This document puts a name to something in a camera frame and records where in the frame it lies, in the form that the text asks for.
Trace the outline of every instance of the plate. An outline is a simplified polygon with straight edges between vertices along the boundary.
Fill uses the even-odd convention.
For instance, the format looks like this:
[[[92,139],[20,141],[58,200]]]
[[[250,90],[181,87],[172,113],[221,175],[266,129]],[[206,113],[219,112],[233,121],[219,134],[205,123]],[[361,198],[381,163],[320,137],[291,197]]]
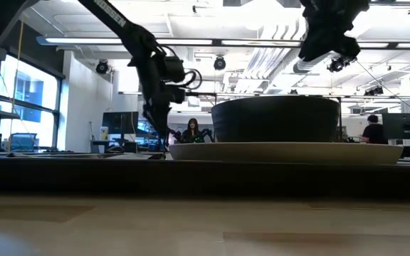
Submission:
[[[174,160],[304,164],[396,164],[402,146],[319,142],[217,142],[170,145]]]

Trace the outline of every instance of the window frame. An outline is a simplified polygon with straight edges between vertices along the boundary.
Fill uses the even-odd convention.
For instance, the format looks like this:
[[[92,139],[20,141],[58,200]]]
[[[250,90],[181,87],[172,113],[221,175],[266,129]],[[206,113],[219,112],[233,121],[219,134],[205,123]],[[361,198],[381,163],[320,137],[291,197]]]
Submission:
[[[11,56],[13,58],[17,58],[16,55],[11,54],[11,53],[7,53],[8,56]],[[46,70],[45,68],[39,68],[37,65],[34,65],[33,63],[31,63],[28,60],[25,60],[23,58],[20,58],[20,61],[23,61],[25,64],[30,65],[33,68],[36,68],[38,70],[40,70],[41,72],[47,73],[49,75],[52,75],[55,79],[56,79],[56,104],[55,104],[55,108],[51,109],[48,107],[43,107],[41,105],[37,105],[34,103],[30,103],[30,102],[24,102],[22,100],[15,100],[15,105],[19,105],[22,107],[27,107],[33,110],[40,110],[43,112],[49,112],[53,115],[53,136],[52,136],[52,142],[51,142],[51,146],[52,147],[56,147],[58,144],[58,128],[59,128],[59,120],[60,120],[60,112],[59,112],[59,106],[60,106],[60,100],[61,100],[61,85],[63,82],[63,78],[59,77],[58,75],[49,72],[48,70]],[[9,102],[12,103],[11,98],[0,95],[0,101],[2,102]]]

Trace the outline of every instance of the ceiling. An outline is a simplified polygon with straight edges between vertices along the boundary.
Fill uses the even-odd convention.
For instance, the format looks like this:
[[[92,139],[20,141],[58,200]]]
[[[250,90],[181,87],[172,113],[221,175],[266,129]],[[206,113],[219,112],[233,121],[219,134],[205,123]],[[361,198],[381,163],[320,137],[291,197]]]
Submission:
[[[172,38],[267,38],[301,39],[306,25],[301,8],[291,8],[279,0],[252,0],[229,6],[228,0],[111,0],[131,21],[144,26],[156,37]],[[366,41],[410,40],[409,6],[372,6],[354,21],[348,34]],[[115,37],[102,22],[75,0],[40,1],[25,12],[25,22],[50,37]],[[77,58],[89,63],[110,59],[124,66],[130,55],[122,46],[73,48]],[[340,73],[327,71],[330,57],[306,74],[294,74],[298,52],[289,49],[175,47],[186,68],[196,68],[207,80],[217,80],[223,92],[286,93],[297,88],[305,94],[363,94],[376,85],[375,78],[391,88],[410,73],[410,51],[363,50],[359,63]],[[215,71],[214,58],[225,57],[226,69]],[[240,80],[229,81],[229,77]]]

